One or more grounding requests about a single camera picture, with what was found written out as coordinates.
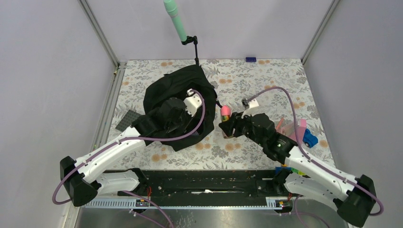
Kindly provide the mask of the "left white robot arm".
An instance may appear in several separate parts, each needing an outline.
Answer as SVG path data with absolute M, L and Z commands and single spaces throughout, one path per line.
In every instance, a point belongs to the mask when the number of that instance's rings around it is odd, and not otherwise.
M 54 204 L 71 201 L 83 206 L 98 195 L 132 191 L 142 195 L 147 183 L 135 171 L 107 173 L 113 164 L 152 142 L 166 143 L 175 151 L 197 144 L 203 135 L 206 104 L 199 94 L 180 100 L 172 97 L 146 115 L 139 116 L 119 136 L 95 151 L 60 161 L 60 183 L 52 195 Z

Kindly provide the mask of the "orange pencil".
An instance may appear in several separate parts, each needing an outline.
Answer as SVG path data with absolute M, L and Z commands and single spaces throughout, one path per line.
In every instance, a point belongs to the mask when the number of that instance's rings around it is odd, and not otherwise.
M 277 126 L 276 126 L 276 130 L 277 130 L 277 131 L 280 130 L 280 128 L 282 127 L 283 122 L 284 122 L 284 117 L 282 117 L 282 118 L 280 119 L 280 121 L 278 122 L 278 124 L 277 124 Z

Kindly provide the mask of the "pink glitter bottle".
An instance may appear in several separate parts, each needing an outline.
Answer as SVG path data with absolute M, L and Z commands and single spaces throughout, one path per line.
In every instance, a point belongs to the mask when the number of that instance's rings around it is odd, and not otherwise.
M 220 114 L 221 114 L 221 121 L 226 122 L 230 119 L 230 117 L 232 115 L 232 111 L 231 111 L 230 107 L 228 107 L 227 105 L 223 105 L 221 107 Z

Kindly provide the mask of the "black student backpack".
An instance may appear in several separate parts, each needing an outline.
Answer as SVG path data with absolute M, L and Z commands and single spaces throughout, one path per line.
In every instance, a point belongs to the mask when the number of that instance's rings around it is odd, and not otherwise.
M 189 89 L 202 100 L 194 117 L 186 113 L 183 102 Z M 186 66 L 147 87 L 143 101 L 145 114 L 132 126 L 145 138 L 146 145 L 159 141 L 177 152 L 197 144 L 214 130 L 216 100 L 214 86 L 202 67 Z

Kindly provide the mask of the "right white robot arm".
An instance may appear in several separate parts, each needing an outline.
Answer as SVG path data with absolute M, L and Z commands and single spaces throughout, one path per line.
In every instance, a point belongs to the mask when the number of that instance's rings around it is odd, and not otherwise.
M 280 196 L 289 191 L 314 199 L 335 210 L 347 223 L 362 228 L 375 205 L 376 191 L 373 180 L 356 177 L 316 160 L 313 155 L 300 150 L 297 143 L 278 133 L 266 114 L 242 116 L 233 114 L 219 124 L 227 136 L 245 136 L 262 147 L 271 160 L 297 169 L 306 178 L 285 171 L 272 183 L 273 191 Z

